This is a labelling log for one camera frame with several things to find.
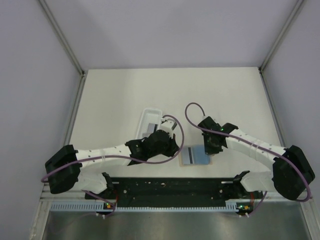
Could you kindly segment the clear plastic card tray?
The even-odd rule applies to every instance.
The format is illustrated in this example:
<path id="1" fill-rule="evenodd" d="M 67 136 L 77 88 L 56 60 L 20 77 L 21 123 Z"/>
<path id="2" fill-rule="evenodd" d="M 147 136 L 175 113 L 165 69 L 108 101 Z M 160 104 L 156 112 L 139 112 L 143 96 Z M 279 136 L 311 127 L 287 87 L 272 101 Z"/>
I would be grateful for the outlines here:
<path id="1" fill-rule="evenodd" d="M 147 133 L 147 127 L 149 123 L 157 124 L 158 128 L 161 123 L 163 111 L 157 108 L 147 107 L 142 111 L 142 115 L 139 121 L 138 129 L 135 138 L 142 139 L 149 137 L 151 133 Z"/>

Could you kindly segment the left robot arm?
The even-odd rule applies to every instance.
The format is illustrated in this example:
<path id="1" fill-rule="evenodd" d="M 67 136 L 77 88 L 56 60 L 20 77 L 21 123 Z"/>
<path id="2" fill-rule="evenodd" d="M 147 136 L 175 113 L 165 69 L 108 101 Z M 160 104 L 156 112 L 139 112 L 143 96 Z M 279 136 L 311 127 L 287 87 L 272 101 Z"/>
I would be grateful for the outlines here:
<path id="1" fill-rule="evenodd" d="M 79 150 L 72 144 L 65 145 L 45 163 L 42 182 L 48 183 L 54 195 L 70 190 L 90 191 L 106 199 L 114 191 L 109 168 L 149 164 L 151 158 L 159 155 L 172 160 L 179 150 L 175 134 L 164 130 L 109 148 Z"/>

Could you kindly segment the beige card holder wallet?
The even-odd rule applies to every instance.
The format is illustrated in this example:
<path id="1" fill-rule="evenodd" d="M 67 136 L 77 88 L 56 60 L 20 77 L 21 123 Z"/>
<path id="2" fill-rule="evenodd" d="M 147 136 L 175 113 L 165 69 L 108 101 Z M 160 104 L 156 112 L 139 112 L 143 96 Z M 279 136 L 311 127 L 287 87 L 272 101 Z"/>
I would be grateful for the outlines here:
<path id="1" fill-rule="evenodd" d="M 206 154 L 204 145 L 184 146 L 183 148 L 185 148 L 185 147 L 192 147 L 193 157 L 194 157 L 194 164 L 192 164 L 192 165 L 181 165 L 180 153 L 179 153 L 179 165 L 181 167 L 208 166 L 208 165 L 212 164 L 211 157 Z"/>

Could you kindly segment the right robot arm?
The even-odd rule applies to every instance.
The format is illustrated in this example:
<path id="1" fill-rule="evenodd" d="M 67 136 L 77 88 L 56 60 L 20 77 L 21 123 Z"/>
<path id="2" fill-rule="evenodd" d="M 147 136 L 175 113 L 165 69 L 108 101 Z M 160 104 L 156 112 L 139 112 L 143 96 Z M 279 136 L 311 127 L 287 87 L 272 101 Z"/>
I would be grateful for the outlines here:
<path id="1" fill-rule="evenodd" d="M 210 116 L 198 125 L 202 130 L 205 152 L 215 155 L 228 148 L 238 151 L 267 167 L 264 172 L 245 170 L 235 177 L 233 192 L 245 198 L 251 192 L 277 192 L 282 197 L 296 201 L 315 179 L 304 152 L 298 146 L 276 146 L 240 130 L 236 125 L 219 125 Z"/>

